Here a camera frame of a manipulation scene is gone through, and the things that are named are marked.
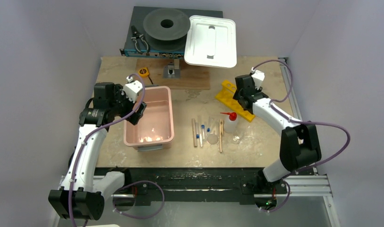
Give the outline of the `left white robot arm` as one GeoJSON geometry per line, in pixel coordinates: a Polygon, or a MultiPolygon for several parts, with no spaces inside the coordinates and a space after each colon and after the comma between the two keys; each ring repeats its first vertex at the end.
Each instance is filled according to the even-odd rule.
{"type": "Polygon", "coordinates": [[[110,126],[123,120],[136,125],[143,116],[145,87],[140,81],[125,85],[96,83],[94,96],[79,115],[78,141],[65,178],[48,201],[60,218],[98,220],[104,204],[116,190],[128,193],[132,180],[123,172],[108,172],[98,182],[94,173],[110,126]]]}

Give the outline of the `clear petri dish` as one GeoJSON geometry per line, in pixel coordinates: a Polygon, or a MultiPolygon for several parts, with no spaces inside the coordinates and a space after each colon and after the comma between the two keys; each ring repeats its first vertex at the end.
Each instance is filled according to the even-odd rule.
{"type": "Polygon", "coordinates": [[[242,137],[240,135],[233,135],[232,136],[232,142],[235,143],[235,144],[239,144],[240,141],[241,141],[242,137]]]}

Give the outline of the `red capped wash bottle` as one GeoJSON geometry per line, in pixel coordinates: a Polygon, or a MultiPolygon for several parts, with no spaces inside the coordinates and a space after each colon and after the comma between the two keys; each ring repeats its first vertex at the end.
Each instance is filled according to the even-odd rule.
{"type": "Polygon", "coordinates": [[[236,112],[221,112],[226,115],[223,128],[226,133],[234,133],[238,125],[238,115],[236,112]]]}

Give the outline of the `dark network switch box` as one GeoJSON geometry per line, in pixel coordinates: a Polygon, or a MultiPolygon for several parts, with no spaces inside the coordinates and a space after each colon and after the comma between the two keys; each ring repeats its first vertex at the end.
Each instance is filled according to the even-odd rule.
{"type": "Polygon", "coordinates": [[[191,16],[222,18],[223,12],[134,6],[120,54],[137,58],[183,59],[191,16]]]}

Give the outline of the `black handled pliers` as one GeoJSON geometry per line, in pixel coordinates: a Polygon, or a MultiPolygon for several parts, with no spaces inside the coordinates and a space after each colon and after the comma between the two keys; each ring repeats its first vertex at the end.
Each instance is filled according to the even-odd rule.
{"type": "Polygon", "coordinates": [[[145,52],[149,53],[150,52],[150,45],[146,41],[144,34],[140,33],[135,26],[131,26],[131,32],[132,32],[132,37],[131,40],[134,43],[134,47],[136,49],[136,52],[139,54],[143,54],[142,49],[140,48],[139,42],[143,44],[145,47],[145,52]]]}

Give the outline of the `grey filament spool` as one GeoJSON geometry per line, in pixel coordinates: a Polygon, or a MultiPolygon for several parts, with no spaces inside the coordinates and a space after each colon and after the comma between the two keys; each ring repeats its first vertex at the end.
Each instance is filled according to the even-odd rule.
{"type": "Polygon", "coordinates": [[[143,28],[153,49],[161,52],[182,51],[186,45],[190,20],[179,9],[160,8],[145,16],[143,28]]]}

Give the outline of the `yellow tape measure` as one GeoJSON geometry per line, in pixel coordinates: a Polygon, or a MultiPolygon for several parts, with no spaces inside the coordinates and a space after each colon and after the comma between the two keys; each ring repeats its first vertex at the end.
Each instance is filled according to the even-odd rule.
{"type": "Polygon", "coordinates": [[[147,67],[140,68],[138,71],[138,74],[142,78],[148,78],[149,81],[151,82],[151,84],[154,84],[151,77],[150,77],[149,69],[147,67]]]}

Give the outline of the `pink plastic bin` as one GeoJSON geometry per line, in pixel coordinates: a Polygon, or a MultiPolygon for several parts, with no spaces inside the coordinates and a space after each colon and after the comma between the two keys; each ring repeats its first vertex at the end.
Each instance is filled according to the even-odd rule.
{"type": "Polygon", "coordinates": [[[163,144],[163,149],[170,148],[175,135],[170,88],[148,87],[143,101],[147,107],[138,124],[124,123],[125,145],[136,150],[139,146],[153,144],[163,144]]]}

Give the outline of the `yellow test tube rack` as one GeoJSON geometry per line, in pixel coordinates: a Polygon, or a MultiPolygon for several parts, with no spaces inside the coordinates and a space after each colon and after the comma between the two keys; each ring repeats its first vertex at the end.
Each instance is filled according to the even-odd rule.
{"type": "Polygon", "coordinates": [[[229,80],[224,80],[221,83],[222,89],[215,95],[215,99],[230,108],[233,112],[248,122],[252,122],[255,116],[248,111],[243,110],[240,104],[233,99],[236,92],[236,86],[229,80]]]}

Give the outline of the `white plastic bin lid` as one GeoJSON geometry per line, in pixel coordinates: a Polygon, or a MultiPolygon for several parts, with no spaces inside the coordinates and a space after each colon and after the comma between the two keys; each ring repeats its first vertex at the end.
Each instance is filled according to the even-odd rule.
{"type": "Polygon", "coordinates": [[[227,18],[193,15],[184,50],[189,65],[233,68],[237,64],[236,23],[227,18]]]}

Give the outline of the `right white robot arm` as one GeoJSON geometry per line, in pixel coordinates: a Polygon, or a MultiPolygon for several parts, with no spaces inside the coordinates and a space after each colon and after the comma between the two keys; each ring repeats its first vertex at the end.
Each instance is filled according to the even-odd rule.
{"type": "Polygon", "coordinates": [[[316,126],[302,123],[274,104],[260,88],[264,76],[241,75],[235,78],[233,99],[245,110],[264,120],[281,137],[279,157],[258,173],[257,187],[269,192],[287,174],[322,158],[316,126]]]}

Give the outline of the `thick wooden dowel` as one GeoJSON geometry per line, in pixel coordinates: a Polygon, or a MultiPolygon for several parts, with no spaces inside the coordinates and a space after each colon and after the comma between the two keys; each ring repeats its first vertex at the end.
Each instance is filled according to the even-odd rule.
{"type": "Polygon", "coordinates": [[[193,132],[193,146],[197,148],[196,120],[194,118],[191,119],[191,124],[193,132]]]}

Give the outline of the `blue capped test tube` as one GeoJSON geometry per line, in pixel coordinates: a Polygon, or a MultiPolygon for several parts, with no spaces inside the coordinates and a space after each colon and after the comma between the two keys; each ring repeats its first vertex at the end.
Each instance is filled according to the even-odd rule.
{"type": "Polygon", "coordinates": [[[200,139],[200,132],[199,132],[199,126],[198,126],[197,122],[195,122],[195,130],[196,130],[196,139],[199,140],[200,139]]]}

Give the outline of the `thin wooden stick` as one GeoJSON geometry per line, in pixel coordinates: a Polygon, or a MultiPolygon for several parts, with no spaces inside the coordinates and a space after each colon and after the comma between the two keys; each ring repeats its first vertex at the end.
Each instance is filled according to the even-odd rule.
{"type": "Polygon", "coordinates": [[[223,120],[219,120],[219,151],[222,154],[223,148],[222,148],[222,136],[223,136],[223,120]]]}

